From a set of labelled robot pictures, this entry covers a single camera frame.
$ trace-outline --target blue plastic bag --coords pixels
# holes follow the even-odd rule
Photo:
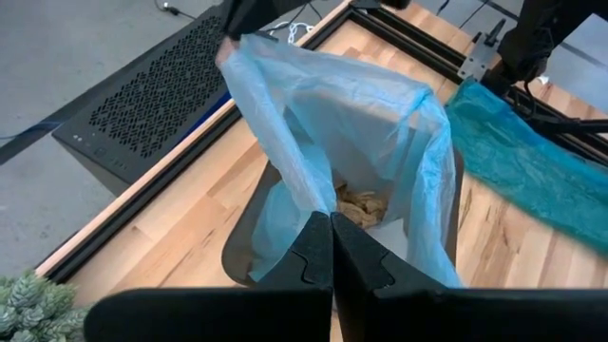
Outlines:
[[[254,280],[280,260],[312,211],[335,211],[340,179],[389,199],[375,229],[398,222],[402,237],[395,240],[407,235],[408,245],[388,248],[447,286],[461,286],[444,249],[455,183],[449,122],[427,85],[255,35],[242,37],[219,67],[282,177],[252,236]]]
[[[538,135],[503,100],[465,81],[446,109],[466,171],[550,226],[608,253],[608,170]]]

